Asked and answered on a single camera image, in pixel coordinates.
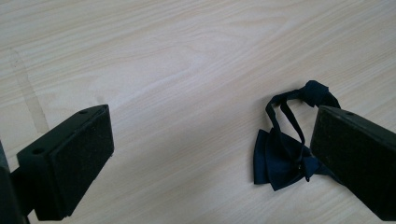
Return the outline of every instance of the wood grain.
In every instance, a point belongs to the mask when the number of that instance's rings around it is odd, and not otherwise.
[[[251,166],[270,97],[310,79],[396,132],[395,11],[391,0],[0,1],[11,170],[48,128],[109,104],[115,153],[63,223],[380,223],[330,178],[273,192]],[[309,142],[317,110],[291,106]]]

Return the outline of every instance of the navy blue bow tie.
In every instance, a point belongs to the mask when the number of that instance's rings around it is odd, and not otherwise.
[[[339,182],[332,172],[312,155],[311,149],[304,145],[303,132],[287,104],[288,100],[294,99],[303,100],[312,107],[329,105],[341,108],[337,99],[329,92],[329,88],[313,80],[308,81],[299,90],[274,96],[265,107],[274,127],[269,133],[260,130],[256,140],[253,156],[254,184],[271,183],[273,189],[278,190],[303,177],[309,181],[313,174],[329,175]],[[280,105],[301,142],[280,131],[273,104]]]

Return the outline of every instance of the black metal bracket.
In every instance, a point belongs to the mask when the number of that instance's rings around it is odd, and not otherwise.
[[[39,220],[71,216],[113,152],[108,105],[99,105],[77,112],[20,151],[20,167],[12,174],[0,158],[1,223],[28,223],[32,210]]]
[[[351,112],[318,111],[311,148],[382,220],[396,220],[396,133]]]

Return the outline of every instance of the screw hole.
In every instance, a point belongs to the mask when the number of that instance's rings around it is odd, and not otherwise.
[[[44,152],[44,148],[36,148],[32,151],[33,154],[38,155]]]

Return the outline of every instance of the wooden table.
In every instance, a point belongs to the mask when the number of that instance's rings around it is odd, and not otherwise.
[[[10,167],[64,119],[109,104],[114,155],[62,223],[379,223],[328,177],[254,186],[252,153],[270,97],[310,79],[396,132],[395,12],[391,0],[0,0]],[[291,107],[309,143],[317,110]]]

